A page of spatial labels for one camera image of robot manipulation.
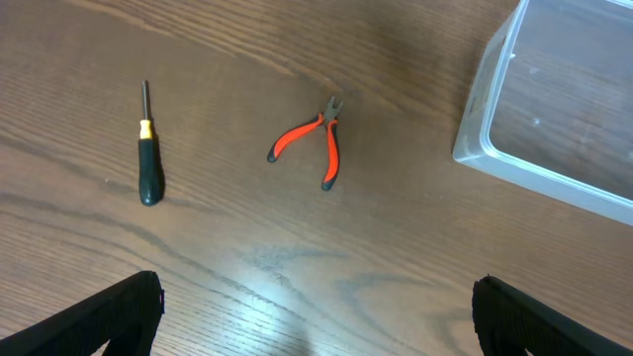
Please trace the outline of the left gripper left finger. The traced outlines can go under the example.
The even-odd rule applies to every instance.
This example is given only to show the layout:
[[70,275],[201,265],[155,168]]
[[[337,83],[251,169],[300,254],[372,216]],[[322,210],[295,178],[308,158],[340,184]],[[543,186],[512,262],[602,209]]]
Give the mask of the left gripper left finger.
[[1,340],[1,356],[148,356],[164,315],[157,274],[129,278]]

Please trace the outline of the clear plastic container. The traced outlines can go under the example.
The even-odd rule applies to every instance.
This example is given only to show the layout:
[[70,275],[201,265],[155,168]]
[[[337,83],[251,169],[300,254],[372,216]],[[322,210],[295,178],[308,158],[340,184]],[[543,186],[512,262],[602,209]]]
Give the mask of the clear plastic container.
[[484,51],[452,155],[631,223],[631,2],[521,0]]

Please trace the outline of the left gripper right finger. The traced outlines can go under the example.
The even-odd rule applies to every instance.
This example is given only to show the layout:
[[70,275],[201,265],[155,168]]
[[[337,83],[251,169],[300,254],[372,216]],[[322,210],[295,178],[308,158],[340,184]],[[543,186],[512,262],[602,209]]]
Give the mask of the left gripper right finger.
[[493,276],[474,284],[472,318],[485,356],[632,356]]

